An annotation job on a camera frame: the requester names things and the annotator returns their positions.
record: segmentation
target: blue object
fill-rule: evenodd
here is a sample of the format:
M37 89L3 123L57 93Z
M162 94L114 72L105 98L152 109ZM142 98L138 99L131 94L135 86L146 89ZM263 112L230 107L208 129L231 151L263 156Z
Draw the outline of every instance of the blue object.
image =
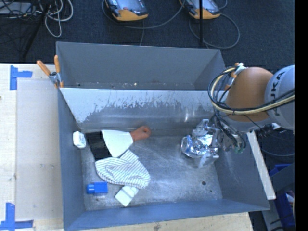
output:
M88 194L104 194L108 193L108 186L106 181L94 182L87 185Z
M269 172L269 176L273 176L280 170L288 167L290 164L277 164L275 168ZM293 216L293 210L287 199L286 193L277 194L277 198L274 200L277 213L280 218L280 222L284 228L295 227L295 220Z
M32 72L31 71L21 71L18 72L18 68L11 65L11 79L10 79L10 90L17 89L17 78L31 78Z
M6 203L5 221L0 223L0 230L26 229L32 228L33 220L15 222L15 205Z

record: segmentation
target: bin floor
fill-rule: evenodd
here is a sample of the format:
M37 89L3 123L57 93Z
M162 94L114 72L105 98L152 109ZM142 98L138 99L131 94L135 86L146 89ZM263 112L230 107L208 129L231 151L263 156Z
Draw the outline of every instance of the bin floor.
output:
M182 137L151 136L131 145L129 149L148 170L151 181L146 188L139 190L129 206L222 198L215 165L212 163L198 169L198 159L181 152ZM108 183L106 195L87 194L86 186L102 179L96 173L90 148L87 146L81 153L86 209L123 207L114 198L121 185Z

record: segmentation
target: gray bin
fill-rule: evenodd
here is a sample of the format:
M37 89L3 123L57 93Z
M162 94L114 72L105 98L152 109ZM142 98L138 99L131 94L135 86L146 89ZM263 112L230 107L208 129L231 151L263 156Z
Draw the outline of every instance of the gray bin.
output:
M64 229L82 230L260 211L269 203L249 143L241 154L197 169L181 138L213 114L209 82L224 68L219 50L57 42L64 87L58 91ZM151 175L128 207L114 196L86 193L100 181L90 149L73 145L74 131L152 135L130 149Z

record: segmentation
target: striped cloth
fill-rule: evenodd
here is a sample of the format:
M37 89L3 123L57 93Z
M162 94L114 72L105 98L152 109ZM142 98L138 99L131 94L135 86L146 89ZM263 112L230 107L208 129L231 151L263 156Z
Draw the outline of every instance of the striped cloth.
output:
M97 174L106 182L142 189L151 177L138 157L127 150L122 156L108 157L95 162Z

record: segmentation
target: metal pole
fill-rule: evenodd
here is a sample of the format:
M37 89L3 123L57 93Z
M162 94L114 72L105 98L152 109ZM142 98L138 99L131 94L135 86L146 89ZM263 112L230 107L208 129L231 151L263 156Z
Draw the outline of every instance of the metal pole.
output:
M50 5L51 5L51 1L52 1L52 0L47 0L46 6L45 6L45 8L44 8L44 11L42 12L41 18L42 18L42 22L43 22L43 23L44 23L44 19L45 19L45 16L46 16L46 14L47 14L47 11L48 11L48 9L49 9L49 7L50 7ZM41 21L39 20L38 23L36 24L35 29L34 29L34 32L33 32L32 35L30 36L30 39L28 40L28 43L27 43L27 45L25 46L25 49L24 49L24 52L23 52L23 55L22 55L22 61L25 61L26 56L27 56L27 54L28 54L28 51L29 51L29 49L30 49L30 47L31 47L31 45L32 45L32 43L33 43L33 41L34 41L34 39L35 39L35 36L36 36L37 33L38 33L38 30L39 30L39 27L40 27L40 22L41 22Z
M199 12L200 12L200 46L203 46L203 0L199 0Z

